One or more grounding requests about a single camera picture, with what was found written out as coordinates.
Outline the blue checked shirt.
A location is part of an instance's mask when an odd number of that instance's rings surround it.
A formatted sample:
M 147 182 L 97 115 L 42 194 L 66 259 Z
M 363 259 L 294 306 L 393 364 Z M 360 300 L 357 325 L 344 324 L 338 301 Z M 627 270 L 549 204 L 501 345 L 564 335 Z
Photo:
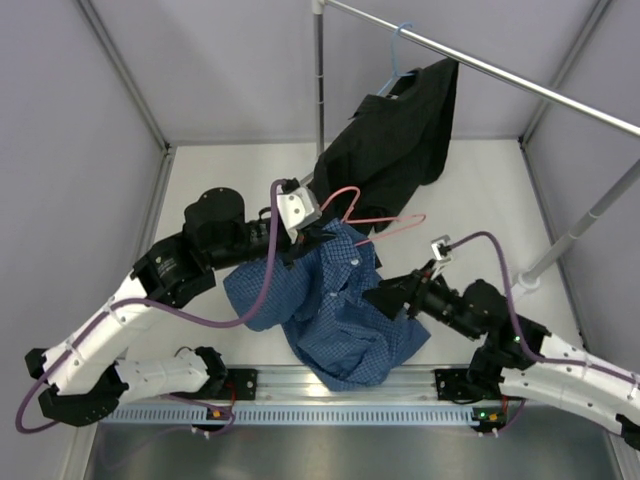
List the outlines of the blue checked shirt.
M 266 299 L 246 325 L 281 327 L 294 355 L 332 391 L 379 385 L 431 335 L 406 313 L 390 320 L 364 300 L 381 279 L 364 235 L 338 220 L 325 229 L 333 239 L 292 268 L 275 261 Z

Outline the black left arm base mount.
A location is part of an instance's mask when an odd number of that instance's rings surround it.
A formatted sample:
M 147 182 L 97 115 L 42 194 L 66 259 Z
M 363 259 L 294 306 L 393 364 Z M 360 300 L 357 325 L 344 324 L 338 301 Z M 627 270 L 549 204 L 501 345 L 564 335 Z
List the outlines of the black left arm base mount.
M 196 392 L 174 392 L 173 396 L 189 400 L 240 400 L 256 398 L 258 371 L 251 368 L 231 368 L 224 378 L 208 381 Z

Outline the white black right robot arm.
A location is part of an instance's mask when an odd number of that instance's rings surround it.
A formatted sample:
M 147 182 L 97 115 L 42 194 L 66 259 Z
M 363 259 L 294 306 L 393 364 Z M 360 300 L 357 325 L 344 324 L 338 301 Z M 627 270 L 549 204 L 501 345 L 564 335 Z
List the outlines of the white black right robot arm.
M 544 403 L 588 419 L 639 447 L 639 376 L 516 314 L 491 284 L 450 288 L 432 266 L 382 280 L 363 299 L 386 317 L 419 313 L 481 341 L 465 373 L 468 390 Z

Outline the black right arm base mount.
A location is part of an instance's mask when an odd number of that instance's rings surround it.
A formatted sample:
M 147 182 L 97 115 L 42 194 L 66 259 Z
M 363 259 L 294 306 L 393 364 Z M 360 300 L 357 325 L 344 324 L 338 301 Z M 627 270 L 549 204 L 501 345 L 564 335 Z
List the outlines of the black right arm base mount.
M 464 368 L 436 369 L 435 387 L 437 398 L 459 405 L 469 405 L 484 400 L 496 400 L 497 396 L 491 390 L 473 384 L 467 378 Z

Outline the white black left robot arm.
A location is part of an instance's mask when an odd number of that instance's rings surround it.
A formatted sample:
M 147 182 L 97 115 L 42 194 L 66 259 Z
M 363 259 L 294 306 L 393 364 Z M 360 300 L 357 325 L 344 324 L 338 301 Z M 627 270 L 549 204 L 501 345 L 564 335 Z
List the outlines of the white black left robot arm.
M 333 239 L 318 222 L 322 211 L 311 190 L 297 180 L 277 180 L 270 205 L 257 220 L 245 218 L 237 191 L 206 191 L 184 211 L 180 232 L 156 242 L 133 266 L 116 292 L 60 344 L 34 348 L 25 356 L 36 398 L 47 425 L 84 427 L 119 406 L 163 395 L 209 400 L 225 390 L 228 370 L 212 347 L 197 347 L 170 358 L 122 361 L 120 355 L 160 312 L 190 323 L 227 329 L 247 323 L 265 303 L 276 261 L 287 264 Z M 232 321 L 211 321 L 184 312 L 197 296 L 213 289 L 219 270 L 263 259 L 266 271 L 254 305 Z

